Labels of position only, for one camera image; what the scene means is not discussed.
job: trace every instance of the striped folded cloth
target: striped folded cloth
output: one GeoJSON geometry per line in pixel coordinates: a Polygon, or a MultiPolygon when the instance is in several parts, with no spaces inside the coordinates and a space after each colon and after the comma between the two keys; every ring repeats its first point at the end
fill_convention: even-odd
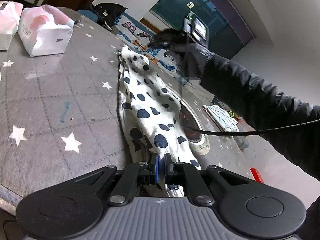
{"type": "Polygon", "coordinates": [[[239,132],[237,121],[217,105],[202,106],[211,119],[226,132],[239,132]]]}

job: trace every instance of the purple window frame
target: purple window frame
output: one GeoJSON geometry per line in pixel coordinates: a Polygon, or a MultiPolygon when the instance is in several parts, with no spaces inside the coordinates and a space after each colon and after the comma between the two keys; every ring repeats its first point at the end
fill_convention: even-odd
{"type": "Polygon", "coordinates": [[[248,29],[238,12],[230,4],[228,0],[210,0],[223,17],[228,21],[233,28],[241,42],[246,45],[250,40],[254,38],[252,32],[248,29]]]}

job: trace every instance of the pink butterfly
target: pink butterfly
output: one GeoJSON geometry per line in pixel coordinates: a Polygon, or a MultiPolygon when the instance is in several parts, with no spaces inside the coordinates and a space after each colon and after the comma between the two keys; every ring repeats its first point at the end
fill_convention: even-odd
{"type": "Polygon", "coordinates": [[[134,27],[134,25],[132,25],[131,22],[127,22],[122,24],[123,27],[129,29],[129,31],[133,34],[133,32],[136,30],[136,27],[134,27]]]}

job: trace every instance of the red object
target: red object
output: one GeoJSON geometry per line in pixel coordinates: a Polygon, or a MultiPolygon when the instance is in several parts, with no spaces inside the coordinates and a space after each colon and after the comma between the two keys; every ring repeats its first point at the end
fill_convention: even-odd
{"type": "Polygon", "coordinates": [[[260,172],[256,168],[251,168],[250,171],[251,171],[255,181],[264,184],[264,181],[263,181],[263,179],[262,179],[262,177],[260,175],[260,172]]]}

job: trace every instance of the black bag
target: black bag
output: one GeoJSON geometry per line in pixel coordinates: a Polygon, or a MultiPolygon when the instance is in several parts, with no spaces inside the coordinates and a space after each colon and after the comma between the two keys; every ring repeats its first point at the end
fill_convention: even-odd
{"type": "Polygon", "coordinates": [[[99,19],[97,24],[101,26],[108,25],[109,27],[114,26],[116,18],[127,10],[126,7],[116,3],[100,3],[96,6],[91,4],[86,9],[92,11],[98,16],[99,19]]]}

